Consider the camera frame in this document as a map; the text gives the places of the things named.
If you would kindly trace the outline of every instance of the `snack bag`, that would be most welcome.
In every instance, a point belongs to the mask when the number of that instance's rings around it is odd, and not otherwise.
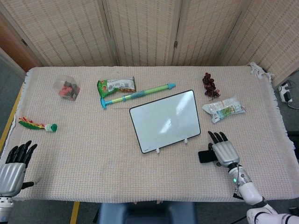
[[[245,109],[237,96],[216,103],[205,104],[202,109],[211,115],[213,123],[223,120],[231,114],[245,113]]]
[[[107,79],[98,81],[98,91],[102,98],[111,93],[122,92],[136,92],[134,77],[126,79]]]

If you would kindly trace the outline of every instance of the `plastic food package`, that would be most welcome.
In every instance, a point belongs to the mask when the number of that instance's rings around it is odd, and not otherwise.
[[[202,109],[211,115],[213,123],[223,120],[231,114],[245,113],[245,109],[236,95],[223,101],[205,104]]]
[[[64,99],[75,101],[80,92],[80,87],[73,77],[60,75],[55,83],[53,89]]]
[[[98,91],[102,98],[117,91],[136,92],[134,77],[125,79],[99,80]]]

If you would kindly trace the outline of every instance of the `power strip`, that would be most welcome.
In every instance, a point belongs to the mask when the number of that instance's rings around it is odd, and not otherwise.
[[[278,91],[283,103],[293,102],[288,83],[282,83],[282,85],[278,88]]]

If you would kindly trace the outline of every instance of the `yellow floor line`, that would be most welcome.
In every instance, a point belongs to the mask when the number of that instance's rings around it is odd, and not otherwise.
[[[70,224],[76,224],[77,223],[77,216],[78,216],[78,211],[79,211],[79,205],[80,205],[80,202],[74,202],[73,212],[71,213]]]
[[[7,135],[8,135],[11,123],[14,120],[14,114],[15,114],[15,112],[17,110],[17,107],[18,107],[18,104],[19,104],[19,101],[20,101],[20,97],[21,97],[21,94],[22,94],[23,85],[24,85],[24,83],[22,84],[22,86],[20,88],[19,94],[17,96],[17,99],[14,102],[13,109],[10,112],[9,118],[7,120],[7,123],[5,125],[4,131],[2,133],[2,136],[1,136],[1,139],[0,139],[0,153],[2,152],[4,143],[5,143],[5,139],[6,139]]]

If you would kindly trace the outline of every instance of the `gray floor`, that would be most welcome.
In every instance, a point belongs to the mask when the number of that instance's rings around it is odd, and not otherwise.
[[[22,80],[9,71],[0,62],[0,131],[3,132]],[[290,77],[298,84],[291,89],[292,105],[299,107],[299,74]],[[288,131],[299,131],[299,110],[293,110],[286,104],[278,102]],[[269,204],[279,213],[287,213],[288,208],[299,206],[299,199],[275,200]],[[71,219],[73,202],[30,200],[15,202],[15,208],[10,219],[11,224],[68,224]],[[80,203],[77,223],[92,224],[94,215],[99,205],[96,203]],[[197,203],[197,215],[201,224],[228,224],[246,215],[249,206],[244,202],[239,203]]]

